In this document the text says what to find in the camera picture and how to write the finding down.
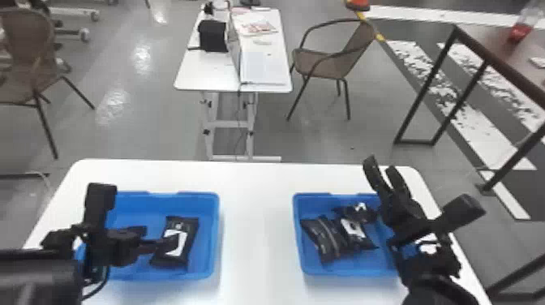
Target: white floor marking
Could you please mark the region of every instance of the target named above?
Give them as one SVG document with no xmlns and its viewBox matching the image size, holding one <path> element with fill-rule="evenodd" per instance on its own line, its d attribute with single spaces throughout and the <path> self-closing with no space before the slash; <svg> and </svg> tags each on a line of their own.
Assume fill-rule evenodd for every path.
<svg viewBox="0 0 545 305">
<path fill-rule="evenodd" d="M 423 83 L 433 66 L 427 54 L 414 41 L 387 42 L 410 73 Z M 458 97 L 456 87 L 443 71 L 437 74 L 428 94 L 435 98 L 437 107 L 445 116 L 454 107 Z M 480 110 L 471 105 L 462 106 L 452 124 L 489 169 L 498 170 L 517 150 Z M 522 158 L 514 169 L 536 170 L 526 158 Z"/>
<path fill-rule="evenodd" d="M 401 6 L 371 6 L 365 13 L 371 19 L 412 20 L 425 22 L 441 22 L 447 24 L 481 24 L 497 27 L 510 27 L 517 21 L 517 15 L 492 14 L 476 11 L 433 10 Z M 535 26 L 545 28 L 545 19 Z"/>
<path fill-rule="evenodd" d="M 484 180 L 488 181 L 494 174 L 490 170 L 482 170 L 479 172 Z M 498 183 L 493 187 L 494 192 L 504 203 L 505 207 L 511 212 L 514 218 L 520 220 L 531 220 L 532 218 L 526 210 L 518 203 L 518 201 L 511 195 L 511 192 L 505 187 L 503 183 Z"/>
<path fill-rule="evenodd" d="M 444 43 L 437 45 L 443 49 Z M 473 75 L 483 62 L 477 54 L 462 44 L 454 44 L 448 55 L 470 75 Z M 545 110 L 492 67 L 485 70 L 479 83 L 531 132 L 536 132 L 545 121 Z"/>
</svg>

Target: red container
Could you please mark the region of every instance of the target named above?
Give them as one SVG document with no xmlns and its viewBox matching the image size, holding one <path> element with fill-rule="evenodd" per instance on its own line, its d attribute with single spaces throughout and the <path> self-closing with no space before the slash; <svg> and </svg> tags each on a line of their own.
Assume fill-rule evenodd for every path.
<svg viewBox="0 0 545 305">
<path fill-rule="evenodd" d="M 511 28 L 509 41 L 521 42 L 532 30 L 537 22 L 543 17 L 541 1 L 530 1 L 521 11 L 517 22 Z"/>
</svg>

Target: chair leg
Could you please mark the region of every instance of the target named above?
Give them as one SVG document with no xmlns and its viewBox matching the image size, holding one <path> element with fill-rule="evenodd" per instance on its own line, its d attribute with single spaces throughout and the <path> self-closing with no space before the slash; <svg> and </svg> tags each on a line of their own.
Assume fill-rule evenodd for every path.
<svg viewBox="0 0 545 305">
<path fill-rule="evenodd" d="M 43 94 L 39 92 L 37 92 L 36 94 L 40 97 L 40 99 L 44 100 L 44 102 L 51 104 L 51 101 L 47 97 L 45 97 Z"/>
<path fill-rule="evenodd" d="M 337 79 L 337 96 L 341 96 L 341 81 Z"/>
<path fill-rule="evenodd" d="M 299 100 L 301 100 L 301 96 L 303 94 L 303 91 L 305 91 L 305 88 L 307 87 L 307 84 L 308 84 L 308 81 L 311 79 L 310 76 L 307 76 L 306 79 L 304 78 L 304 83 L 303 83 L 303 86 L 301 87 L 301 90 L 299 91 L 299 94 L 297 95 L 297 98 L 295 98 L 295 102 L 294 104 L 291 106 L 291 110 L 290 112 L 288 113 L 288 116 L 285 118 L 286 121 L 289 121 L 290 118 L 291 118 L 291 115 L 294 113 L 295 111 L 295 107 L 297 107 L 297 104 L 299 103 Z"/>
<path fill-rule="evenodd" d="M 44 127 L 45 136 L 47 136 L 47 141 L 49 142 L 49 148 L 51 148 L 51 153 L 53 154 L 53 158 L 57 160 L 58 159 L 57 145 L 55 145 L 53 136 L 51 135 L 51 130 L 49 129 L 49 124 L 47 123 L 47 119 L 45 118 L 44 110 L 41 108 L 41 101 L 40 101 L 40 98 L 38 97 L 38 94 L 34 95 L 34 102 L 36 103 L 36 109 L 38 110 L 38 115 L 40 116 L 41 125 Z"/>
<path fill-rule="evenodd" d="M 66 76 L 63 76 L 62 79 L 64 79 L 64 81 L 70 86 L 70 88 L 72 88 L 72 90 L 78 93 L 79 97 L 84 100 L 85 104 L 87 104 L 89 108 L 91 108 L 92 110 L 95 109 L 95 105 L 93 105 L 92 102 L 89 101 L 87 97 L 85 97 L 85 95 Z"/>
<path fill-rule="evenodd" d="M 346 79 L 342 79 L 342 82 L 345 83 L 346 118 L 350 120 L 350 97 L 348 93 L 348 81 L 346 81 Z"/>
</svg>

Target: laptop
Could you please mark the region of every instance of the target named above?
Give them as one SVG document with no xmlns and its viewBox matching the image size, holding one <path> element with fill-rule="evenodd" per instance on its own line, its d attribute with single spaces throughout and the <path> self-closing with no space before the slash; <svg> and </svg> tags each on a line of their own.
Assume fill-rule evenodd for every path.
<svg viewBox="0 0 545 305">
<path fill-rule="evenodd" d="M 272 53 L 258 50 L 242 51 L 240 36 L 231 18 L 227 32 L 227 48 L 237 70 L 240 84 L 285 84 L 282 70 L 275 62 Z"/>
</svg>

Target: white label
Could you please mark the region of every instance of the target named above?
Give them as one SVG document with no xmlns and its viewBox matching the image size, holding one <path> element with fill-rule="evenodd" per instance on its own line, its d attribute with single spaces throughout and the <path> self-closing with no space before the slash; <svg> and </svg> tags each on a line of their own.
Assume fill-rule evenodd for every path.
<svg viewBox="0 0 545 305">
<path fill-rule="evenodd" d="M 365 238 L 365 233 L 363 233 L 362 227 L 359 225 L 359 223 L 342 218 L 341 224 L 345 228 L 346 233 L 349 235 L 357 235 L 361 238 Z"/>
<path fill-rule="evenodd" d="M 360 202 L 357 206 L 356 206 L 356 210 L 358 211 L 359 209 L 363 208 L 364 211 L 367 211 L 367 206 L 363 203 L 363 202 Z"/>
<path fill-rule="evenodd" d="M 178 247 L 172 251 L 166 252 L 165 254 L 168 256 L 180 256 L 180 254 L 182 254 L 183 246 L 186 244 L 187 232 L 184 231 L 167 229 L 165 230 L 163 237 L 169 237 L 176 234 L 178 235 Z"/>
</svg>

